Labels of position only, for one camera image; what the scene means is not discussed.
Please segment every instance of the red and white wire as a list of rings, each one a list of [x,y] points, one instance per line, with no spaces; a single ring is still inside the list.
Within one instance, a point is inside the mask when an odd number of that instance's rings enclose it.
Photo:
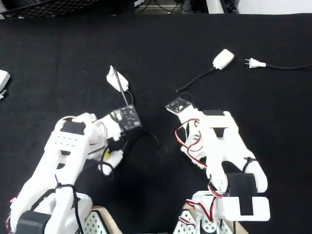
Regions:
[[[216,198],[221,198],[221,197],[222,197],[222,195],[221,195],[221,194],[218,194],[217,192],[215,192],[215,191],[212,189],[212,187],[211,187],[210,185],[208,185],[208,190],[209,190],[209,192],[212,193],[212,195],[213,195],[214,197],[216,197]]]
[[[179,219],[180,222],[182,222],[182,223],[184,223],[186,225],[192,225],[194,227],[196,226],[196,222],[190,222],[190,221],[188,221],[187,219],[185,219],[185,218],[183,218],[181,216],[179,216],[178,219]]]
[[[214,221],[214,219],[213,219],[212,217],[210,217],[210,214],[208,213],[206,207],[205,207],[201,202],[194,202],[194,201],[189,200],[189,199],[186,199],[185,202],[186,202],[187,204],[189,204],[190,206],[193,206],[193,207],[194,207],[195,205],[199,205],[199,206],[202,208],[202,210],[203,210],[203,212],[205,213],[205,215],[207,216],[207,218],[209,219],[209,221],[211,221],[211,222]]]
[[[187,145],[179,138],[179,136],[177,135],[177,131],[178,131],[179,129],[181,129],[185,123],[188,123],[188,122],[190,122],[190,121],[194,121],[194,125],[195,125],[195,126],[196,126],[196,123],[199,123],[199,119],[198,119],[198,118],[191,118],[191,119],[189,119],[188,121],[185,121],[184,123],[181,124],[180,127],[178,127],[178,128],[175,130],[175,138],[176,138],[176,140],[178,141],[178,143],[180,143],[182,146],[184,146],[185,148],[187,148],[187,156],[191,159],[191,161],[193,161],[195,164],[197,164],[200,168],[202,168],[202,167],[203,167],[203,168],[207,168],[207,165],[206,165],[205,163],[199,161],[197,158],[193,157],[193,156],[190,154],[190,151],[191,151],[191,152],[197,152],[197,151],[199,151],[199,150],[202,149],[202,147],[199,148],[199,149],[197,149],[197,150],[192,150],[192,149],[191,149],[193,146],[197,145],[197,144],[200,142],[200,140],[201,140],[201,134],[199,133],[199,138],[197,139],[197,141],[195,141],[193,144],[191,144],[191,145],[189,145],[189,146],[187,146]]]

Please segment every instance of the black cable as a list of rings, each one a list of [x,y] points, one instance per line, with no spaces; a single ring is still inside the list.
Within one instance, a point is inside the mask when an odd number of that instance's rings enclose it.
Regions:
[[[233,221],[233,234],[236,234],[236,221]]]
[[[215,68],[214,68],[214,67],[211,68],[211,69],[209,69],[208,71],[206,71],[206,72],[200,74],[199,76],[195,77],[194,79],[192,79],[190,82],[188,82],[186,85],[182,86],[181,88],[178,88],[178,89],[176,90],[176,92],[178,93],[178,92],[180,92],[180,91],[182,91],[182,90],[184,90],[184,89],[190,87],[190,86],[191,86],[195,81],[197,81],[199,78],[201,78],[201,77],[203,77],[203,76],[206,76],[206,75],[208,75],[209,73],[211,73],[211,72],[213,72],[213,71],[215,71]]]
[[[108,146],[105,148],[105,150],[103,151],[103,153],[101,155],[101,162],[104,161],[104,156],[105,156],[105,153],[107,152],[107,150],[108,150]]]
[[[179,95],[179,97],[177,98],[177,111],[178,112],[180,112],[180,108],[179,108],[179,102],[180,102],[180,99],[182,98],[182,96],[185,96],[185,95],[187,95],[189,98],[190,98],[190,100],[191,100],[191,104],[193,105],[193,98],[192,98],[192,96],[191,96],[191,94],[190,93],[188,93],[188,92],[183,92],[183,93],[181,93],[180,95]]]
[[[109,116],[112,118],[113,121],[115,121],[115,122],[119,125],[119,127],[121,128],[121,130],[123,130],[124,133],[126,133],[127,130],[126,130],[125,127],[119,122],[119,120],[118,120],[114,115],[112,115],[111,113],[109,114]]]
[[[304,65],[297,66],[297,67],[278,67],[278,66],[269,65],[269,64],[267,64],[266,66],[273,68],[273,69],[279,69],[279,70],[298,70],[298,69],[312,67],[312,63],[304,64]]]
[[[174,12],[174,10],[175,10],[175,8],[178,6],[178,4],[174,7],[173,10],[168,10],[167,8],[162,7],[162,6],[158,3],[157,0],[154,0],[154,2],[156,3],[156,5],[157,5],[159,8],[161,8],[161,9],[163,9],[163,10],[165,10],[165,11],[168,11],[169,13],[176,13],[176,12]]]
[[[127,90],[127,93],[130,95],[130,97],[131,97],[131,100],[132,100],[132,105],[134,105],[134,103],[135,103],[135,101],[134,101],[134,99],[133,99],[133,96],[132,96],[132,94],[130,93],[130,91],[129,91],[129,89]]]
[[[145,9],[146,9],[149,5],[151,5],[151,3],[152,3],[152,0],[150,0],[149,3],[148,3],[141,11],[139,11],[137,14],[141,14],[143,11],[145,11]]]
[[[137,142],[137,140],[139,140],[144,135],[150,135],[152,138],[154,138],[154,140],[156,141],[160,151],[163,152],[162,146],[161,146],[158,138],[156,137],[156,135],[147,129],[141,129],[141,131],[137,135],[135,135],[131,140],[126,141],[126,143],[123,145],[121,150],[123,152],[129,151],[130,148],[134,145],[134,143]]]
[[[83,234],[83,228],[82,228],[82,225],[81,225],[81,222],[80,222],[80,218],[79,218],[79,213],[78,213],[78,197],[77,197],[77,192],[76,192],[76,189],[75,189],[74,185],[59,183],[57,175],[55,175],[55,179],[57,180],[57,186],[56,186],[55,189],[60,189],[60,188],[64,188],[64,187],[70,187],[70,188],[73,189],[75,216],[76,216],[76,220],[77,220],[77,223],[78,223],[78,228],[79,228],[80,234]]]
[[[122,86],[121,86],[121,83],[120,83],[120,79],[119,79],[118,72],[116,71],[116,68],[115,68],[114,66],[113,66],[113,70],[114,70],[115,77],[116,77],[116,79],[117,79],[117,82],[118,82],[118,85],[119,85],[119,88],[120,88],[120,92],[121,92],[121,94],[122,94],[122,97],[123,97],[123,99],[125,100],[126,105],[128,106],[129,104],[128,104],[128,101],[127,101],[127,99],[126,99],[125,94],[123,93],[123,89],[122,89]]]

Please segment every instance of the white object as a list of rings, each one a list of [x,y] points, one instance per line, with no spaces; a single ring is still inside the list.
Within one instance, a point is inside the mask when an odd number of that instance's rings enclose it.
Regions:
[[[311,0],[240,0],[240,14],[296,14],[312,13]]]
[[[84,135],[61,131],[66,119],[83,122],[86,127]],[[44,147],[44,154],[31,178],[24,184],[19,196],[11,204],[10,226],[16,232],[20,216],[31,209],[33,204],[49,189],[57,186],[57,177],[61,184],[75,184],[86,159],[99,159],[103,149],[107,147],[107,138],[118,140],[120,128],[109,115],[96,120],[94,114],[84,113],[78,117],[69,116],[60,119],[49,140]],[[109,160],[113,168],[122,160],[120,151],[116,151]],[[89,196],[77,193],[78,214],[83,224],[89,215],[92,201]],[[73,205],[73,189],[71,187],[57,188],[54,194],[47,196],[35,209],[36,212],[50,214],[51,218],[46,224],[44,234],[73,234],[78,229]]]
[[[9,78],[10,78],[10,74],[8,72],[0,70],[0,91],[4,89]]]
[[[224,49],[217,57],[214,58],[213,66],[215,69],[222,70],[225,68],[234,58],[232,54],[227,49]]]
[[[91,211],[84,223],[84,234],[108,234],[103,220],[97,212]]]
[[[122,160],[123,158],[123,151],[118,150],[118,151],[112,151],[108,157],[108,159],[104,160],[104,162],[107,162],[112,165],[113,168],[115,168]],[[100,167],[102,166],[103,173],[108,176],[111,172],[112,169],[107,166],[107,165],[99,165],[98,169],[100,170]]]
[[[192,152],[192,157],[200,160],[206,157],[206,175],[211,177],[212,184],[219,192],[226,192],[228,188],[228,180],[224,173],[222,162],[229,161],[238,169],[243,170],[246,159],[250,157],[255,159],[253,153],[247,149],[242,138],[238,133],[238,126],[231,114],[227,111],[222,112],[223,115],[205,115],[203,112],[194,108],[192,105],[176,114],[181,123],[196,118],[199,124],[189,124],[189,137],[186,140],[186,146],[189,146],[195,135],[200,132],[201,140],[198,143],[202,149]],[[224,128],[223,137],[217,137],[214,128]],[[187,148],[182,146],[187,156]],[[202,168],[200,164],[192,160],[197,166]],[[255,185],[258,193],[263,193],[268,187],[267,177],[265,176],[260,164],[252,161],[248,164],[245,173],[254,175]],[[240,215],[240,206],[238,197],[222,197],[216,200],[216,215],[230,221],[267,221],[270,218],[269,202],[266,197],[252,197],[253,199],[253,215]]]
[[[118,71],[117,71],[117,73],[118,73],[118,77],[120,79],[120,84],[121,84],[122,90],[124,92],[126,92],[129,89],[129,82]],[[120,87],[118,85],[117,77],[115,76],[115,73],[114,73],[113,66],[110,67],[109,72],[106,76],[106,79],[107,79],[107,82],[109,82],[116,90],[121,92]]]
[[[206,0],[209,14],[224,14],[221,0]]]
[[[256,59],[250,58],[245,59],[247,61],[245,64],[249,66],[249,68],[256,68],[256,67],[266,67],[267,64],[265,62],[259,62]]]

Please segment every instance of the white plug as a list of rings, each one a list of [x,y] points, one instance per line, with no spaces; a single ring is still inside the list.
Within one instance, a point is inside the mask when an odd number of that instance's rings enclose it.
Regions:
[[[129,82],[118,71],[117,71],[117,73],[118,73],[118,77],[120,79],[120,84],[121,84],[122,90],[124,92],[126,92],[129,89],[129,87],[128,87],[129,86]],[[121,92],[120,87],[118,85],[117,77],[115,76],[115,73],[114,73],[113,66],[110,67],[110,70],[109,70],[109,73],[106,76],[106,79],[107,79],[107,82],[109,82],[116,90]]]
[[[104,162],[109,163],[113,168],[115,168],[121,162],[122,158],[123,158],[122,150],[112,151],[109,154],[109,158],[104,160]],[[112,172],[112,169],[107,165],[99,165],[98,166],[99,170],[100,170],[100,167],[102,167],[103,173],[106,176],[108,176]]]
[[[213,65],[215,69],[222,70],[234,59],[234,54],[232,54],[227,49],[222,50],[217,57],[214,58]]]
[[[0,70],[0,91],[4,89],[9,78],[10,78],[10,74],[8,72]]]
[[[255,60],[253,58],[245,59],[245,64],[249,66],[249,68],[256,68],[256,67],[266,67],[267,64],[265,62],[259,62],[258,60]]]

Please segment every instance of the small black circuit board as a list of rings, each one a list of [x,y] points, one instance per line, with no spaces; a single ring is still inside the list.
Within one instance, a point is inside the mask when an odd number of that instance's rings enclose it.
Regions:
[[[186,100],[180,98],[179,103],[178,103],[178,99],[175,99],[174,101],[172,101],[168,105],[166,105],[165,108],[168,111],[173,112],[174,114],[179,114],[181,111],[183,111],[185,108],[187,108],[191,104],[192,103],[190,103],[189,101],[186,101]]]
[[[129,131],[131,129],[142,127],[140,119],[138,118],[135,107],[131,104],[125,107],[121,107],[113,111],[114,116],[117,118],[119,123]]]

